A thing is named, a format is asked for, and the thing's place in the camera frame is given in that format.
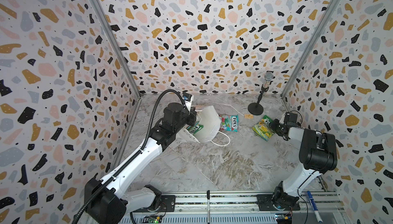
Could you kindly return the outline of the green yellow Fox's candy packet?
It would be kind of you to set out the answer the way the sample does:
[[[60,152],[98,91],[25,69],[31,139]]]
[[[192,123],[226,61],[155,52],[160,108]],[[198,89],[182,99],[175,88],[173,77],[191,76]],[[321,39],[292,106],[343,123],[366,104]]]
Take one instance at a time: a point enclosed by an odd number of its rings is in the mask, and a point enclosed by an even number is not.
[[[263,140],[269,141],[269,139],[274,135],[273,130],[270,127],[270,124],[273,120],[264,115],[263,118],[252,127],[252,130]]]

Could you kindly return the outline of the white paper bag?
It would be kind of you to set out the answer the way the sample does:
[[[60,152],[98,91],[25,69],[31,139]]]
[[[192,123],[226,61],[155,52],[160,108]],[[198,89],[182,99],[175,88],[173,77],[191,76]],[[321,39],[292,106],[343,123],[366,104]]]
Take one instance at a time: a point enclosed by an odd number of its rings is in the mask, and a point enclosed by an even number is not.
[[[191,135],[186,130],[187,126],[185,126],[179,132],[179,137],[181,139],[185,140],[186,142],[195,142],[199,144],[212,142],[214,145],[219,147],[226,147],[230,144],[231,139],[220,131],[221,120],[213,106],[207,106],[198,111],[196,121],[199,121],[200,124],[204,125],[204,128],[195,135]],[[227,138],[226,144],[221,145],[213,141],[218,133],[221,133]]]

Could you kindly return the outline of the teal Fox's candy packet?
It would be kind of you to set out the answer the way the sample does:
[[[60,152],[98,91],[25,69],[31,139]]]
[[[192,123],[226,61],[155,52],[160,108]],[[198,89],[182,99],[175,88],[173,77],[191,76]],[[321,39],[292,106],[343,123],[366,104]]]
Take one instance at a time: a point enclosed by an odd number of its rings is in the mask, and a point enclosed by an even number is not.
[[[219,118],[221,131],[238,131],[238,115],[220,114]]]

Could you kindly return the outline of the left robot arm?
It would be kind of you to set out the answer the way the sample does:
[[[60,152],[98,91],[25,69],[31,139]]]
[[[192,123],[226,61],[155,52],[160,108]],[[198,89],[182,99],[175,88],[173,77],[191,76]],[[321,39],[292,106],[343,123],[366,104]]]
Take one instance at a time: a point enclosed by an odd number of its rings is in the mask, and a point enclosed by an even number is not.
[[[85,186],[86,213],[99,224],[117,224],[126,214],[140,209],[159,211],[162,193],[157,188],[146,185],[130,193],[127,189],[143,169],[176,139],[183,127],[195,124],[196,116],[190,101],[184,105],[169,104],[164,109],[161,123],[148,133],[147,142],[101,180],[88,181]]]

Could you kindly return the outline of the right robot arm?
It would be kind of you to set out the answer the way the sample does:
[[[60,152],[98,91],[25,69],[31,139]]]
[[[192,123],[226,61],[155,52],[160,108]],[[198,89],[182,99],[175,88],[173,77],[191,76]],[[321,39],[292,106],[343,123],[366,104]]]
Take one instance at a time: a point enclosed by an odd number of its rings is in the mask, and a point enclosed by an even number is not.
[[[291,112],[285,113],[282,121],[273,120],[270,128],[284,140],[300,144],[299,164],[275,188],[271,200],[277,210],[294,209],[302,191],[315,178],[336,168],[336,139],[333,134],[300,127],[297,114]]]

